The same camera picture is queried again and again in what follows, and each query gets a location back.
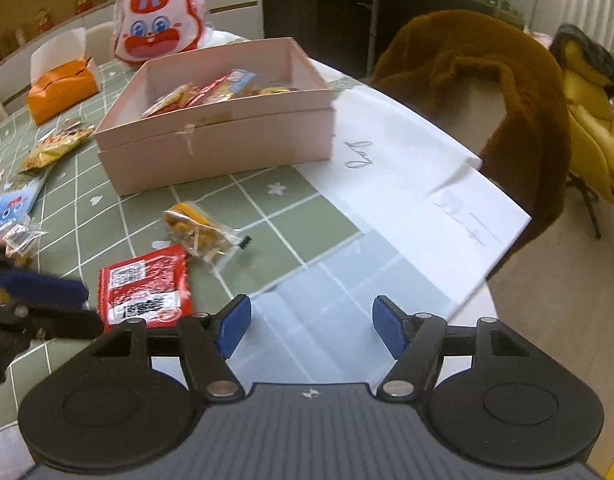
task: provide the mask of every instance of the yellow snack bag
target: yellow snack bag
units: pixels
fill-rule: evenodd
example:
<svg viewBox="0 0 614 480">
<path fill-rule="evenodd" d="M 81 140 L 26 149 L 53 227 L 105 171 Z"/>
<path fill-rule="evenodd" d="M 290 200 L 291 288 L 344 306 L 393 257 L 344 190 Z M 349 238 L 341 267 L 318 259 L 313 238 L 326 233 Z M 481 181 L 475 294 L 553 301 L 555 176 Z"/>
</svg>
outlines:
<svg viewBox="0 0 614 480">
<path fill-rule="evenodd" d="M 79 146 L 94 130 L 95 127 L 88 126 L 83 118 L 66 119 L 29 151 L 18 171 L 45 168 L 53 164 Z"/>
</svg>

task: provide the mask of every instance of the star pattern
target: star pattern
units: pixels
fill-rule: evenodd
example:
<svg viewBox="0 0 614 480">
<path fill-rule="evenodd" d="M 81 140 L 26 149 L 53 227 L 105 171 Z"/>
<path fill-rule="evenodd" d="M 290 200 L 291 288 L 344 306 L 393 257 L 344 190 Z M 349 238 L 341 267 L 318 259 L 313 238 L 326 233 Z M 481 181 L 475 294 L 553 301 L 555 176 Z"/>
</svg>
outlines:
<svg viewBox="0 0 614 480">
<path fill-rule="evenodd" d="M 287 186 L 283 186 L 280 182 L 269 184 L 267 187 L 269 188 L 267 194 L 279 196 L 284 195 L 284 190 L 287 189 Z"/>
</svg>

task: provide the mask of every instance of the black chair leg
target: black chair leg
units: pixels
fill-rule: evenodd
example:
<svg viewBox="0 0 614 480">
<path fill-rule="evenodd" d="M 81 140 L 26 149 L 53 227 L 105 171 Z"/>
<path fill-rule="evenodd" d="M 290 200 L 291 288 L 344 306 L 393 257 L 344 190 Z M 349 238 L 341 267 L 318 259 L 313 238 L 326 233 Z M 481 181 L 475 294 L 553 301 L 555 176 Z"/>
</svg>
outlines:
<svg viewBox="0 0 614 480">
<path fill-rule="evenodd" d="M 598 227 L 598 219 L 596 218 L 596 212 L 594 211 L 594 206 L 591 203 L 591 199 L 589 197 L 589 188 L 585 185 L 580 188 L 580 193 L 583 194 L 584 204 L 587 206 L 589 211 L 589 216 L 591 217 L 591 224 L 594 226 L 594 233 L 596 233 L 596 240 L 600 240 L 602 235 L 600 234 L 600 228 Z"/>
<path fill-rule="evenodd" d="M 567 187 L 575 187 L 576 189 L 580 190 L 580 193 L 583 196 L 584 205 L 586 205 L 587 211 L 589 211 L 589 216 L 591 217 L 591 224 L 594 226 L 596 240 L 600 240 L 600 238 L 602 238 L 602 235 L 600 234 L 598 219 L 596 218 L 596 212 L 594 211 L 594 206 L 592 204 L 592 201 L 598 202 L 597 193 L 589 186 L 587 186 L 586 182 L 583 179 L 581 179 L 579 176 L 575 176 L 572 173 L 569 173 Z"/>
</svg>

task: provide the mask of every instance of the yellow chair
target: yellow chair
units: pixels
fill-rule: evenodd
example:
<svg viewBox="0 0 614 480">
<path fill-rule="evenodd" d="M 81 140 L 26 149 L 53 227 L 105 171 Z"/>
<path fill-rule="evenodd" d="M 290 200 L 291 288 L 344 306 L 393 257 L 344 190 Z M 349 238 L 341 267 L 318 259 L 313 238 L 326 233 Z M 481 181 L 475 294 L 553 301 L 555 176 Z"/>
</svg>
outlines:
<svg viewBox="0 0 614 480">
<path fill-rule="evenodd" d="M 590 195 L 614 204 L 614 113 L 604 90 L 612 82 L 586 62 L 577 42 L 567 40 L 562 48 L 560 64 L 571 124 L 569 185 L 581 191 L 600 239 Z"/>
</svg>

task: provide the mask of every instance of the cartoon face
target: cartoon face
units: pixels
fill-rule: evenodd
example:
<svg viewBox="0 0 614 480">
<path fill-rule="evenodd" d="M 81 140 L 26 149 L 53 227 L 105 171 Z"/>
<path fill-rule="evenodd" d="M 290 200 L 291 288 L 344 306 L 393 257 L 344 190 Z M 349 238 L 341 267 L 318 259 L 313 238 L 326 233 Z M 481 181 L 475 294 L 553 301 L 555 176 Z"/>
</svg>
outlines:
<svg viewBox="0 0 614 480">
<path fill-rule="evenodd" d="M 124 0 L 116 55 L 151 59 L 195 48 L 202 21 L 192 0 Z"/>
<path fill-rule="evenodd" d="M 20 208 L 23 206 L 24 202 L 26 202 L 26 198 L 22 198 L 21 196 L 18 196 L 15 199 L 11 200 L 7 204 L 7 208 L 2 212 L 1 218 L 3 220 L 6 220 L 12 214 L 17 213 L 18 211 L 20 211 Z"/>
</svg>

